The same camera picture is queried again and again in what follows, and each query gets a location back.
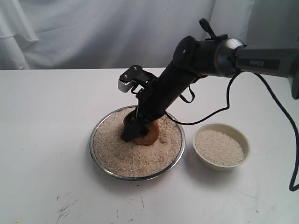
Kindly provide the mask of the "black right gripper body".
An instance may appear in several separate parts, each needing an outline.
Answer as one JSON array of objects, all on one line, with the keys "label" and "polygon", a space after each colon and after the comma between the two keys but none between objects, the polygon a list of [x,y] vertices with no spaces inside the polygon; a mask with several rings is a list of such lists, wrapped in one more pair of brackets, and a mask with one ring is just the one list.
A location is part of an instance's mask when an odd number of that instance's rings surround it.
[{"label": "black right gripper body", "polygon": [[165,110],[185,90],[184,77],[133,78],[143,90],[137,93],[138,106],[130,114],[131,124],[149,124],[165,114]]}]

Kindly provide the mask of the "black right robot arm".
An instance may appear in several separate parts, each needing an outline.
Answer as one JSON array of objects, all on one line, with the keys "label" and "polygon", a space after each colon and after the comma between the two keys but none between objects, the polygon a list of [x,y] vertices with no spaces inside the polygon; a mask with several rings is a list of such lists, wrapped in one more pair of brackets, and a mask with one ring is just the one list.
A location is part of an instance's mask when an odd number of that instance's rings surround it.
[{"label": "black right robot arm", "polygon": [[149,133],[148,124],[164,116],[182,92],[207,76],[232,78],[252,72],[287,78],[294,99],[299,97],[299,48],[295,45],[252,46],[221,35],[197,41],[182,39],[173,59],[158,77],[133,65],[120,75],[118,89],[128,92],[140,85],[138,105],[124,122],[121,138],[130,142]]}]

